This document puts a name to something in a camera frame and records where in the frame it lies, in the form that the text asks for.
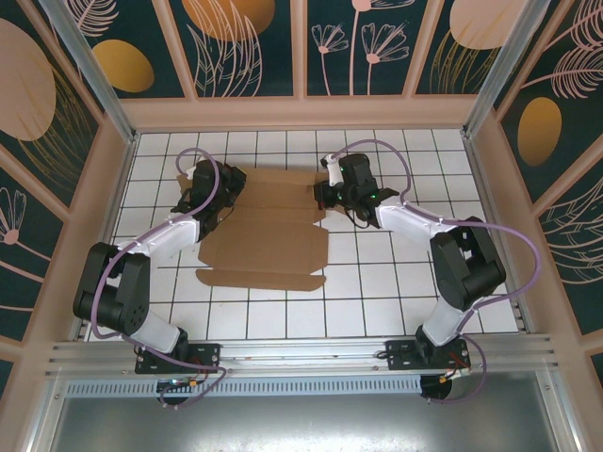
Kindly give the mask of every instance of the ventilated metal panel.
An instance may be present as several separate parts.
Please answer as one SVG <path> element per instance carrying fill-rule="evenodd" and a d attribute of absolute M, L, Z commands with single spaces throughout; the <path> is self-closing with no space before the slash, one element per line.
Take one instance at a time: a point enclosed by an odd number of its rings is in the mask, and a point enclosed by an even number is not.
<path fill-rule="evenodd" d="M 157 397 L 159 380 L 71 381 L 68 398 Z M 170 391 L 166 396 L 195 395 L 206 383 Z M 219 384 L 208 396 L 331 396 L 420 393 L 420 376 L 236 379 Z"/>

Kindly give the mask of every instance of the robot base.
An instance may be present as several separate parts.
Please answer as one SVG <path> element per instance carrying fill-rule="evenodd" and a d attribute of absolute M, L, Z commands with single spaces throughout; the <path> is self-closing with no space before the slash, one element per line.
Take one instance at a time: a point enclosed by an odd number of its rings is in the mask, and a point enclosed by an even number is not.
<path fill-rule="evenodd" d="M 189 344 L 186 363 L 202 365 L 220 364 L 220 344 Z M 215 374 L 218 370 L 209 370 L 208 374 Z M 168 363 L 146 350 L 139 350 L 136 358 L 135 373 L 138 375 L 162 374 L 196 374 L 195 369 Z"/>

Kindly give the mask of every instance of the black mounting bracket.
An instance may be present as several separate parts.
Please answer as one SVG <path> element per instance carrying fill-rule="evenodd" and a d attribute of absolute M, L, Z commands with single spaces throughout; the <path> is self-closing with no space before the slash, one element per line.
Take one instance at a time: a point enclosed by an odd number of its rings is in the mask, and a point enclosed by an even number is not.
<path fill-rule="evenodd" d="M 188 344 L 187 356 L 182 361 L 191 364 L 213 365 L 220 364 L 220 344 Z M 215 374 L 218 370 L 209 370 Z M 154 354 L 141 348 L 137 351 L 135 373 L 138 375 L 160 374 L 196 374 L 195 369 L 168 363 Z"/>
<path fill-rule="evenodd" d="M 387 341 L 385 351 L 377 355 L 378 358 L 387 360 L 389 370 L 429 370 L 431 373 L 445 373 L 459 365 L 455 358 L 464 366 L 471 367 L 467 343 L 461 338 L 435 347 L 428 360 L 424 356 L 416 339 Z"/>

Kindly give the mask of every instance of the orange circle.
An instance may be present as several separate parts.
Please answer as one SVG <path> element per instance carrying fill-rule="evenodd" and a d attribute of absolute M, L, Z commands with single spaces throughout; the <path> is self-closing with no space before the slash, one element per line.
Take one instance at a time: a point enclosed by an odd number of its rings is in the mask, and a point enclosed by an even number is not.
<path fill-rule="evenodd" d="M 245 28 L 246 17 L 259 35 L 269 27 L 275 10 L 274 0 L 182 0 L 182 5 L 201 31 L 216 40 L 225 41 L 249 37 Z"/>

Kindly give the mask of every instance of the decorative wallpaper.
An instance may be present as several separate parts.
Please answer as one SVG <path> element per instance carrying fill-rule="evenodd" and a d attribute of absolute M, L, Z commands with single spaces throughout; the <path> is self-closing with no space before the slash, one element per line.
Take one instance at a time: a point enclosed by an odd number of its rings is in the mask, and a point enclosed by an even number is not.
<path fill-rule="evenodd" d="M 184 97 L 151 0 L 64 1 L 119 98 Z"/>
<path fill-rule="evenodd" d="M 416 94 L 477 94 L 524 3 L 446 0 Z"/>
<path fill-rule="evenodd" d="M 8 377 L 10 377 L 11 370 L 12 363 L 10 361 L 0 360 L 0 400 L 2 400 L 4 388 L 7 387 Z"/>
<path fill-rule="evenodd" d="M 70 205 L 98 123 L 15 0 L 0 9 L 0 145 Z"/>
<path fill-rule="evenodd" d="M 308 1 L 308 95 L 401 94 L 427 2 Z"/>
<path fill-rule="evenodd" d="M 603 3 L 570 8 L 501 121 L 533 201 L 603 133 Z"/>
<path fill-rule="evenodd" d="M 540 224 L 582 334 L 603 329 L 603 160 L 540 216 Z"/>
<path fill-rule="evenodd" d="M 0 169 L 0 335 L 23 340 L 62 227 Z"/>
<path fill-rule="evenodd" d="M 519 61 L 513 68 L 513 71 L 511 72 L 511 74 L 509 75 L 509 79 L 507 80 L 507 83 L 505 83 L 505 85 L 502 87 L 500 94 L 498 95 L 497 99 L 494 102 L 494 108 L 498 109 L 500 107 L 500 104 L 502 103 L 502 101 L 507 96 L 507 92 L 509 92 L 509 88 L 515 81 L 515 76 L 521 70 L 521 68 L 523 68 L 524 65 L 526 64 L 526 60 L 530 56 L 531 51 L 534 48 L 534 45 L 536 45 L 536 42 L 538 42 L 538 40 L 540 39 L 540 36 L 543 34 L 543 31 L 545 31 L 545 28 L 548 25 L 548 21 L 550 21 L 551 16 L 555 12 L 555 9 L 557 9 L 557 6 L 559 5 L 560 2 L 561 2 L 561 0 L 550 0 L 550 3 L 548 4 L 548 8 L 546 9 L 544 19 L 542 21 L 540 21 L 538 28 L 536 28 L 536 31 L 534 31 L 534 34 L 531 37 L 530 43 L 524 50 L 522 57 L 519 58 Z"/>
<path fill-rule="evenodd" d="M 293 95 L 289 0 L 171 0 L 199 97 Z"/>

